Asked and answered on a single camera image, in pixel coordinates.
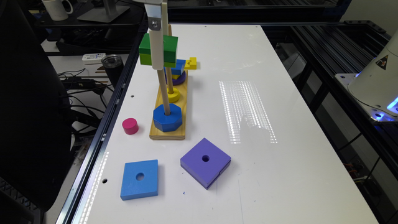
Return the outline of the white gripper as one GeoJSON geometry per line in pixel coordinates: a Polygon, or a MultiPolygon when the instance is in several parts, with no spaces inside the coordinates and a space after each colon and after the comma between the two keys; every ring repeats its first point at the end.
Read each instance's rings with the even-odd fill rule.
{"type": "Polygon", "coordinates": [[[163,35],[169,34],[167,0],[133,0],[144,3],[149,23],[149,38],[152,68],[162,70],[164,67],[163,35]]]}

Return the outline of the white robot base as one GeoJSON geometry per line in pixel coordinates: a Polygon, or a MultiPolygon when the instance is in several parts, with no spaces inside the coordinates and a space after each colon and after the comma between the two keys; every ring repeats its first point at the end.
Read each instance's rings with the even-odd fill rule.
{"type": "Polygon", "coordinates": [[[375,122],[397,121],[397,34],[359,73],[338,73],[340,85],[375,122]]]}

